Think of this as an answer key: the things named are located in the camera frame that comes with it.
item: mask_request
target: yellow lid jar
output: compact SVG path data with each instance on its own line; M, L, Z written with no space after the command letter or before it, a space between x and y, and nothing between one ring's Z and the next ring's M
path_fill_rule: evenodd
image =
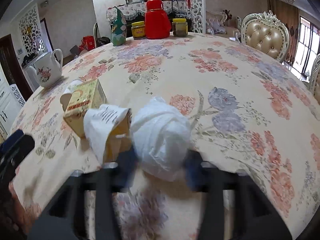
M184 18L172 20L172 31L175 37L186 37L188 35L188 23Z
M140 40L146 37L144 22L132 23L131 31L134 40Z

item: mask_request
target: doorway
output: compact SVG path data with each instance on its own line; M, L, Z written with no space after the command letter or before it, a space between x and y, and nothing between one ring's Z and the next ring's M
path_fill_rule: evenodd
M43 18L40 21L40 25L41 25L41 37L42 40L44 41L45 47L47 48L48 51L52 52L53 51L53 46L50 40L50 35L48 32L48 27L47 27L47 23L45 21L45 18Z
M9 85L16 84L27 101L32 95L32 90L16 57L10 34L0 38L0 63Z

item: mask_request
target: floral tablecloth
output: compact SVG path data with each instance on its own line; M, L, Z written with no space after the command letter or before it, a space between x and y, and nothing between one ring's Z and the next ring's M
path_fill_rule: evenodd
M163 1L162 3L163 9L167 14L172 13L172 11L181 15L186 15L188 13L187 4L185 1ZM138 15L144 16L147 11L145 2L119 6L118 9L123 13L127 21L132 21ZM107 20L110 22L110 24L114 23L116 17L116 8L111 8L107 10Z
M110 104L133 117L153 96L187 116L194 147L226 171L245 169L296 238L319 206L320 106L284 66L225 38L190 34L163 40L127 39L67 64L53 88L38 88L15 120L35 149L10 185L27 231L73 170L95 171L88 142L63 121L59 102L72 80L99 78ZM129 193L114 198L124 239L195 239L201 193L138 169ZM86 198L94 239L94 192Z

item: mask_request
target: white teapot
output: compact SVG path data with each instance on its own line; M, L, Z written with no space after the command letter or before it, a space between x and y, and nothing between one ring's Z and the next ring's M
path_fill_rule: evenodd
M54 57L56 52L59 52L60 54L60 64ZM40 86L48 88L61 78L62 61L63 54L61 49L55 49L52 53L46 52L36 59L34 62L36 69L32 65L29 66L28 69L31 69L36 81Z

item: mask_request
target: wooden door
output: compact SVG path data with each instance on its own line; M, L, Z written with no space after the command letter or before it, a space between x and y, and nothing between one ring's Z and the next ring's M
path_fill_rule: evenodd
M19 65L10 34L0 39L0 63L9 85L16 84L27 101L32 90Z

